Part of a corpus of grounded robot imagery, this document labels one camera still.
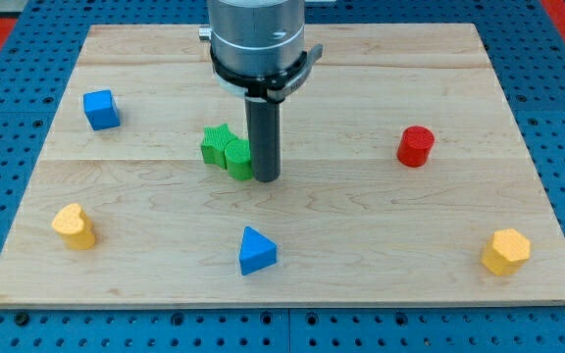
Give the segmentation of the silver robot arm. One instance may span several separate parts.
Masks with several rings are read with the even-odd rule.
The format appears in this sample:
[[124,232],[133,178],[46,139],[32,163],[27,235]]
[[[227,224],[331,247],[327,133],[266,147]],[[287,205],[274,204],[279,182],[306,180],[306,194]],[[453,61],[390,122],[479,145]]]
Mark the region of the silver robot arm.
[[282,101],[308,76],[304,0],[208,0],[214,73],[239,97]]

